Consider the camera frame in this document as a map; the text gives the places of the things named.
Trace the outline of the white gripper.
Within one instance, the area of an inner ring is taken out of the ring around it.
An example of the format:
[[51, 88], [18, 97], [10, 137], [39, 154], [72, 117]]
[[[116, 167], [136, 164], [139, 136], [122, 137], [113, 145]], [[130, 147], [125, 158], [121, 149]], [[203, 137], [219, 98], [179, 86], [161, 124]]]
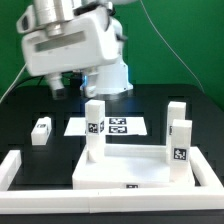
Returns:
[[109, 22], [105, 13], [86, 13], [66, 23], [62, 36], [48, 38], [43, 30], [25, 35], [22, 49], [29, 73], [46, 75], [52, 97], [62, 100], [66, 98], [66, 89], [61, 74], [56, 72], [87, 68], [85, 96], [95, 97], [99, 75], [95, 66], [112, 64], [119, 55], [115, 30], [107, 27]]

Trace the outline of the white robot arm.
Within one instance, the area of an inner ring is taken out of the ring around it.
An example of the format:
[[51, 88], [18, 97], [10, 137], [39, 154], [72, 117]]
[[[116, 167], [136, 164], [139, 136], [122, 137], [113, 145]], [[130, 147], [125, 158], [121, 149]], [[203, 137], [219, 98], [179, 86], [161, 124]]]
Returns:
[[52, 95], [65, 95], [61, 76], [77, 72], [87, 98], [116, 99], [131, 91], [123, 61], [122, 25], [114, 6], [132, 0], [33, 0], [16, 23], [32, 76], [43, 76]]

